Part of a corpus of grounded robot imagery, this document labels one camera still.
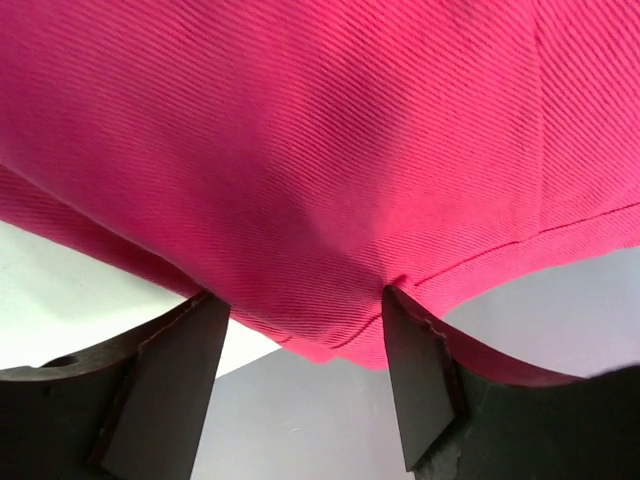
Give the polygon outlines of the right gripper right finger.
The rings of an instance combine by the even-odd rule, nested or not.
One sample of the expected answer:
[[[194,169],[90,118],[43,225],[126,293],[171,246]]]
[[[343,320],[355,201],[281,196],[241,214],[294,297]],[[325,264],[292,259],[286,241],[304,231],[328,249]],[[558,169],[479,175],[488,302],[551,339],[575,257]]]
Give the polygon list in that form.
[[[639,369],[578,378],[508,356],[396,286],[384,343],[406,469],[418,479],[635,479]]]

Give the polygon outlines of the pink trousers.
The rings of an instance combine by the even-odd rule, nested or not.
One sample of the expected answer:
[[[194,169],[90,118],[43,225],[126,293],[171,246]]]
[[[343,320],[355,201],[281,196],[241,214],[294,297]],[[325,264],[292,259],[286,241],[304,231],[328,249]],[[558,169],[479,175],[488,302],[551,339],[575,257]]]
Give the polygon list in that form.
[[[635,1],[5,1],[1,217],[314,361],[639,242]]]

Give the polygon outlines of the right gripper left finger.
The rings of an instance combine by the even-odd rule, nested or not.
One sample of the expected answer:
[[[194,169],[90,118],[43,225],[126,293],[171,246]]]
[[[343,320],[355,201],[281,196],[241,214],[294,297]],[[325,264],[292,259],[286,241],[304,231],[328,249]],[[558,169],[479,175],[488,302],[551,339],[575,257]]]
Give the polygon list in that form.
[[[2,478],[190,478],[229,316],[204,292],[41,367],[2,370]]]

